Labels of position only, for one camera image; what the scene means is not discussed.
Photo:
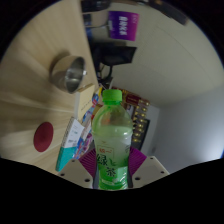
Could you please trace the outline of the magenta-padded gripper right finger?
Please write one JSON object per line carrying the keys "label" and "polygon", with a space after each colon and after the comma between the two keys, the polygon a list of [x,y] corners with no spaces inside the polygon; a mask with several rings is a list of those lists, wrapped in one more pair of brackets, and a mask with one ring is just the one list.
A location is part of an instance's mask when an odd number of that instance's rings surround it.
{"label": "magenta-padded gripper right finger", "polygon": [[130,148],[128,161],[128,186],[141,188],[169,174],[155,156],[146,156],[138,149]]}

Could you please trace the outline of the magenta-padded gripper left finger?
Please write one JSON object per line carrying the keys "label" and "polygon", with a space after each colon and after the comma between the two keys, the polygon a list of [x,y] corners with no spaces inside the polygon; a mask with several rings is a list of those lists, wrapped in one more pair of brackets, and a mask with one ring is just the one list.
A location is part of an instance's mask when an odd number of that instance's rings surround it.
{"label": "magenta-padded gripper left finger", "polygon": [[96,151],[85,153],[80,159],[71,159],[58,175],[78,186],[92,189],[97,172]]}

